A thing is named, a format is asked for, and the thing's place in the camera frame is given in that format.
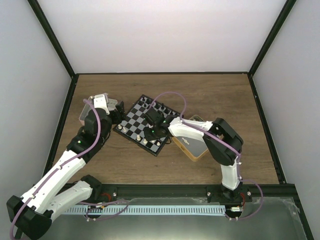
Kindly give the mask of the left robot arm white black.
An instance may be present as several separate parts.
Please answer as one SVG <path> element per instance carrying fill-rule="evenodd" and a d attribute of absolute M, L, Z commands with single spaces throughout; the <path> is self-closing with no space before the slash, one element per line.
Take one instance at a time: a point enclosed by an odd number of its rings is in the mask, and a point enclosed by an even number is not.
<path fill-rule="evenodd" d="M 124 103 L 119 102 L 113 108 L 97 98 L 85 99 L 84 103 L 90 107 L 84 125 L 57 163 L 30 190 L 7 201 L 11 239 L 15 238 L 14 228 L 18 228 L 31 240 L 38 240 L 67 209 L 80 202 L 93 205 L 101 198 L 102 183 L 91 175 L 82 177 L 65 191 L 62 188 L 103 148 L 112 126 L 125 119 Z"/>

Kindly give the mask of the black white chess board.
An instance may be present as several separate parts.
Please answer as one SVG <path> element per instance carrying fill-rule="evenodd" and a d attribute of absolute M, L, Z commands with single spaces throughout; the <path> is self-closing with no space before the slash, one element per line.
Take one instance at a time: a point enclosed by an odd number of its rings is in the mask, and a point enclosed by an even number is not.
<path fill-rule="evenodd" d="M 125 127 L 127 132 L 123 132 L 123 128 L 119 130 L 118 125 L 116 125 L 113 130 L 127 140 L 137 144 L 140 148 L 144 149 L 148 153 L 157 156 L 169 138 L 166 136 L 156 139 L 155 143 L 153 144 L 150 141 L 147 141 L 147 144 L 143 143 L 143 140 L 145 139 L 144 128 L 149 126 L 144 118 L 144 114 L 147 112 L 152 101 L 152 98 L 144 94 L 141 95 L 139 99 L 132 104 L 132 107 L 126 113 L 125 119 L 122 121 L 122 123 L 118 124 L 122 127 Z M 140 135 L 140 141 L 137 141 L 137 135 Z"/>

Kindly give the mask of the yellow metal tin box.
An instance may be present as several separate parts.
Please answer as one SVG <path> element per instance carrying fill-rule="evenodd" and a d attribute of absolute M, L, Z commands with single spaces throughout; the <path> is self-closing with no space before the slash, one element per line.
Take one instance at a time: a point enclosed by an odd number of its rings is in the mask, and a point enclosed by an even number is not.
<path fill-rule="evenodd" d="M 169 132 L 173 134 L 173 142 L 190 158 L 193 162 L 197 162 L 209 150 L 205 144 L 204 133 L 201 130 L 208 131 L 212 127 L 211 121 L 204 121 L 198 115 L 194 115 L 191 119 L 180 120 L 179 117 L 173 119 L 169 126 Z"/>

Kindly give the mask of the black mounting rail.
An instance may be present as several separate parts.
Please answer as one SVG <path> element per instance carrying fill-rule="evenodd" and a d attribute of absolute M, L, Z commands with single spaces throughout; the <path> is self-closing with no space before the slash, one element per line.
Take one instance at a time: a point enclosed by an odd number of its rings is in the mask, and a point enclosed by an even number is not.
<path fill-rule="evenodd" d="M 206 198 L 209 203 L 238 203 L 244 197 L 292 197 L 298 195 L 294 184 L 241 184 L 234 193 L 220 184 L 103 184 L 101 194 L 111 200 L 135 198 Z"/>

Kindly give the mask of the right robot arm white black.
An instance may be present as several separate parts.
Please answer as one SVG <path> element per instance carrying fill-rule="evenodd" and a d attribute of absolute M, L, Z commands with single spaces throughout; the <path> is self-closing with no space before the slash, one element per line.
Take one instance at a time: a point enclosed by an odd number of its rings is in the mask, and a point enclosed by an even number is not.
<path fill-rule="evenodd" d="M 164 116 L 153 108 L 147 110 L 144 119 L 149 124 L 143 130 L 147 141 L 163 137 L 181 137 L 206 145 L 213 159 L 221 167 L 221 195 L 229 202 L 240 196 L 240 159 L 244 141 L 224 119 L 186 120 L 172 114 Z"/>

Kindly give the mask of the black enclosure frame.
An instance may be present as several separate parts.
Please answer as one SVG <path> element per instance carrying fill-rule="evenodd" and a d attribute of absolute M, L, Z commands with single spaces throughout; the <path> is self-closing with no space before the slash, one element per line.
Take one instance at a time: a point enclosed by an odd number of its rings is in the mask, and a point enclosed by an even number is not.
<path fill-rule="evenodd" d="M 46 174 L 53 166 L 54 157 L 56 156 L 58 143 L 61 139 L 61 135 L 63 132 L 63 127 L 65 125 L 67 119 L 67 113 L 70 109 L 72 97 L 74 96 L 74 92 L 76 89 L 76 84 L 78 83 L 79 76 L 82 73 L 76 73 L 71 66 L 70 61 L 67 58 L 65 51 L 63 50 L 61 43 L 59 42 L 52 26 L 50 25 L 40 3 L 37 0 L 29 0 L 28 1 L 32 11 L 34 12 L 35 16 L 37 17 L 41 27 L 43 28 L 45 34 L 47 35 L 48 39 L 50 40 L 55 52 L 57 53 L 60 61 L 62 62 L 63 66 L 65 67 L 67 73 L 70 76 L 71 82 L 69 85 L 69 89 L 66 95 L 66 99 L 64 101 L 64 105 L 61 111 L 61 115 L 59 118 L 59 122 L 56 128 L 56 132 L 53 138 L 53 142 L 50 148 L 50 152 L 48 155 L 48 159 L 46 161 L 44 167 L 44 174 Z M 266 137 L 266 141 L 269 147 L 269 151 L 271 153 L 271 158 L 273 161 L 273 165 L 277 174 L 277 178 L 279 181 L 279 185 L 276 186 L 274 184 L 265 184 L 263 187 L 267 188 L 268 195 L 274 197 L 275 194 L 280 192 L 281 188 L 285 187 L 293 187 L 294 185 L 288 183 L 285 177 L 285 173 L 281 166 L 281 162 L 274 144 L 274 140 L 271 136 L 270 128 L 260 101 L 259 94 L 257 92 L 257 88 L 254 83 L 254 75 L 257 72 L 258 68 L 260 67 L 263 59 L 265 58 L 267 52 L 269 51 L 270 47 L 272 46 L 273 42 L 275 41 L 279 31 L 283 27 L 286 19 L 288 18 L 289 14 L 291 13 L 292 9 L 296 4 L 295 0 L 287 0 L 285 1 L 280 13 L 278 14 L 271 30 L 269 31 L 261 49 L 259 50 L 257 57 L 253 61 L 252 66 L 250 67 L 249 71 L 167 71 L 167 72 L 111 72 L 111 75 L 239 75 L 245 74 L 248 77 L 248 81 L 251 87 L 252 94 L 254 96 L 254 101 L 256 104 L 256 108 L 260 117 L 260 121 L 262 124 L 262 128 L 264 131 L 264 135 Z"/>

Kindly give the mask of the pink metal tin tray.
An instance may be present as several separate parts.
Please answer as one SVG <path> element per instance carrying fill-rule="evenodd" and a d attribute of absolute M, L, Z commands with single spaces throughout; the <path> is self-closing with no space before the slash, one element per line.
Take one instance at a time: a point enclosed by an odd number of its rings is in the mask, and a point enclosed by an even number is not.
<path fill-rule="evenodd" d="M 108 110 L 110 110 L 110 111 L 115 110 L 117 103 L 118 103 L 118 101 L 116 99 L 109 99 L 108 103 L 106 104 L 108 107 Z M 79 121 L 82 125 L 85 124 L 85 117 L 88 115 L 90 110 L 91 110 L 90 106 L 86 103 L 84 105 L 84 108 L 82 109 L 80 116 L 79 116 Z"/>

